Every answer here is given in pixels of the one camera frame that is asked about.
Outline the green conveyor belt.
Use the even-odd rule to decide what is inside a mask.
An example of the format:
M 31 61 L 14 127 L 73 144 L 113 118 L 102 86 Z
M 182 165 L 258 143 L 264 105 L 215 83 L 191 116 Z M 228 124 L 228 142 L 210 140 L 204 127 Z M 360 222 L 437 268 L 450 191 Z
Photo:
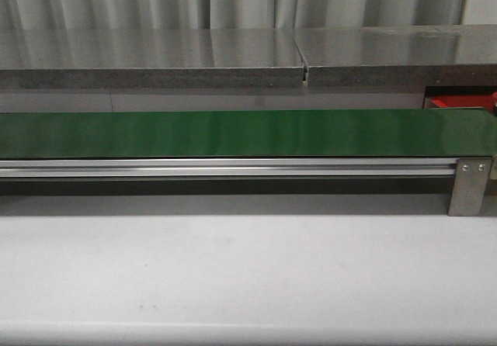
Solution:
M 139 157 L 484 157 L 483 109 L 7 112 L 4 159 Z

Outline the red plastic tray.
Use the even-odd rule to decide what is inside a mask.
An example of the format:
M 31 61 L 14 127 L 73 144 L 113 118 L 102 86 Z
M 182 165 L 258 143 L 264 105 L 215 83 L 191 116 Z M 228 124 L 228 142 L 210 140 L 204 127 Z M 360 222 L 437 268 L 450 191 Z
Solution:
M 492 113 L 492 94 L 438 95 L 430 100 L 438 108 L 484 108 Z

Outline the grey stone counter slab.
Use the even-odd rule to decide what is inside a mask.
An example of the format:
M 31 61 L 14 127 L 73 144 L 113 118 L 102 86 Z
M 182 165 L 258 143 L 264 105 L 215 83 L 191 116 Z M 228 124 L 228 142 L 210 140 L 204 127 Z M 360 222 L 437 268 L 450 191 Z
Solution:
M 294 88 L 304 63 L 277 29 L 1 33 L 3 89 Z

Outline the white pleated curtain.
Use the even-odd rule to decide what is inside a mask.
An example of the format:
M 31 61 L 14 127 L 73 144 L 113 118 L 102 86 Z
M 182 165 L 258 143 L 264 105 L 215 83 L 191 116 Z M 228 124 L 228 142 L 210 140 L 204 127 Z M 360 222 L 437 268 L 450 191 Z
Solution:
M 458 24 L 465 0 L 1 0 L 3 29 L 263 29 Z

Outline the steel conveyor support bracket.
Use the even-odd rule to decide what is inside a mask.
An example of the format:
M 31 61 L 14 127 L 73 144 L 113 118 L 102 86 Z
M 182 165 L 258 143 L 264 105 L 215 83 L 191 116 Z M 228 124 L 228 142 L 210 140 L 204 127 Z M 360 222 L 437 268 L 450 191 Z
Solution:
M 449 216 L 477 216 L 480 213 L 491 167 L 490 157 L 457 160 Z

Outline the aluminium conveyor frame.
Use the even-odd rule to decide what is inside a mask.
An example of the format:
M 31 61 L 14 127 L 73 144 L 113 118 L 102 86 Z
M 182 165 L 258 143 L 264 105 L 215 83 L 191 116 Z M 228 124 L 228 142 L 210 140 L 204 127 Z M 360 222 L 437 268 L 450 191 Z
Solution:
M 445 176 L 496 179 L 492 157 L 275 157 L 2 160 L 3 178 Z

